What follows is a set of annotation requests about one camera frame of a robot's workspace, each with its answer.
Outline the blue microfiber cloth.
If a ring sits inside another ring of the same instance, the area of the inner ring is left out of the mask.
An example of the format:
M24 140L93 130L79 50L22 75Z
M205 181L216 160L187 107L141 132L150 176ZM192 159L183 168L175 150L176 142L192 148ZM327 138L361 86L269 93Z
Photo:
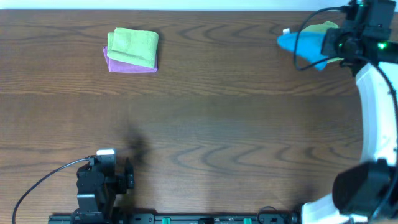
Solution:
M298 34L298 32L284 34L284 35L279 36L277 38L278 45L281 48L293 53L294 58L295 58L294 65L299 70L305 70L310 65L312 65L318 61L322 61L322 62L314 65L314 67L317 70L323 70L328 63L328 61L326 60L328 57L325 55L322 55L321 51L320 52L316 51L315 42L317 40L322 39L322 43L323 43L325 34L312 34L310 32L303 33L301 31L299 38L298 38L298 44L296 45L297 34ZM307 65L306 67L300 67L298 65L299 57L305 59L310 64Z

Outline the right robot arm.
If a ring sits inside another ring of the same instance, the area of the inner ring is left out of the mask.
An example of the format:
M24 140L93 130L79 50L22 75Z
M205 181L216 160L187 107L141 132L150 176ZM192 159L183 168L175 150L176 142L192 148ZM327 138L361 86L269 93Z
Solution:
M331 28L321 54L352 69L363 115L360 163L336 177L332 192L302 206L302 223L397 219L397 44L381 34Z

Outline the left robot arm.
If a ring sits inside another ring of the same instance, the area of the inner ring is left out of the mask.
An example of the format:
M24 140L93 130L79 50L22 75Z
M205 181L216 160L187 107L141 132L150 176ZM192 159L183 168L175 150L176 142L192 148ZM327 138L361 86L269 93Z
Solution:
M117 195L124 195L135 186L134 167L125 160L124 172L117 174L116 158L90 156L77 175L78 208L71 214L69 223L129 223L129 217L114 206Z

